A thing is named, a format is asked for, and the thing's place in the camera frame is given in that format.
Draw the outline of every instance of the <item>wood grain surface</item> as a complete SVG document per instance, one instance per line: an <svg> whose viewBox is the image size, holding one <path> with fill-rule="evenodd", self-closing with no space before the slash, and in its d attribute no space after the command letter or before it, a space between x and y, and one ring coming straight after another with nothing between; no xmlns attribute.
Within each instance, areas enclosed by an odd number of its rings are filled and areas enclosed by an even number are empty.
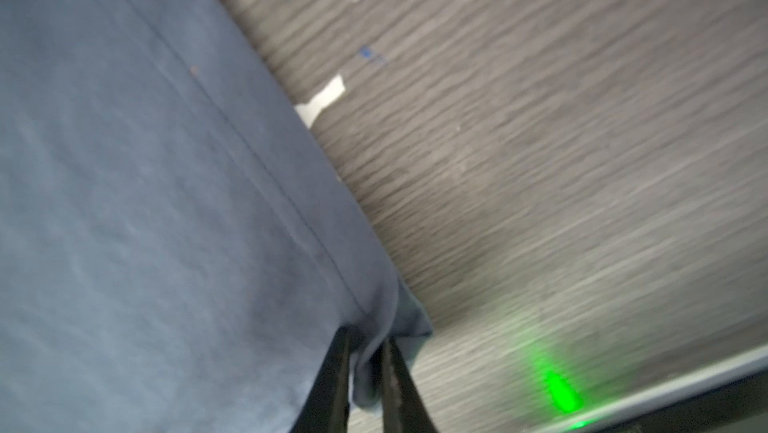
<svg viewBox="0 0 768 433"><path fill-rule="evenodd" d="M343 75L443 433L557 418L532 356L589 408L768 341L768 0L222 2L295 102Z"/></svg>

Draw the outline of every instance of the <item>blue garment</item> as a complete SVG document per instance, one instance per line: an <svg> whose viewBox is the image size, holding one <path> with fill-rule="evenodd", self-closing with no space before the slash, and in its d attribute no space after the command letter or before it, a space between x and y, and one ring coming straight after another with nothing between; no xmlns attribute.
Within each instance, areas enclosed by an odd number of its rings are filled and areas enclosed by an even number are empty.
<svg viewBox="0 0 768 433"><path fill-rule="evenodd" d="M216 0L0 0L0 431L285 431L431 327Z"/></svg>

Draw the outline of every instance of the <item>folded fabric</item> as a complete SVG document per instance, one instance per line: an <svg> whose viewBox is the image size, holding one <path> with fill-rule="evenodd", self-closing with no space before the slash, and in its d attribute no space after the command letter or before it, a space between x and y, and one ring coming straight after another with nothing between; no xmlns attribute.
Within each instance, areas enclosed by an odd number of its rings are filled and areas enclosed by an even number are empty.
<svg viewBox="0 0 768 433"><path fill-rule="evenodd" d="M286 431L430 335L216 0L0 0L0 105L0 431Z"/></svg>

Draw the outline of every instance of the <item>dark floor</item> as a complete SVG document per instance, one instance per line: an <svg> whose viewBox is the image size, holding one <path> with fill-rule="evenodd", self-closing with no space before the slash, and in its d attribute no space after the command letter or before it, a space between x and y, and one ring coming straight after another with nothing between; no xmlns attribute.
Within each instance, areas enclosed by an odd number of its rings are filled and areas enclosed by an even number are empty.
<svg viewBox="0 0 768 433"><path fill-rule="evenodd" d="M768 341L768 0L222 1L294 101L343 75L443 433L556 417L532 355L588 408Z"/></svg>

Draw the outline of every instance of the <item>green light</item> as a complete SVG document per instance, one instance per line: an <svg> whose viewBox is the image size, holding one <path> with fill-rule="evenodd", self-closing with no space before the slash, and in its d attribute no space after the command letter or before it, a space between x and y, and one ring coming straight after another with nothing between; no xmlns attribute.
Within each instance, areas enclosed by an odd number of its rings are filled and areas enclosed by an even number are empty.
<svg viewBox="0 0 768 433"><path fill-rule="evenodd" d="M547 390L552 397L554 407L566 415L578 411L584 406L584 402L576 390L572 389L568 381L552 370L546 372L544 381Z"/></svg>
<svg viewBox="0 0 768 433"><path fill-rule="evenodd" d="M583 428L583 427L589 425L591 422L592 421L590 421L590 420L584 420L584 421L580 421L579 423L573 423L571 425L571 428L569 428L569 430L577 430L579 428Z"/></svg>

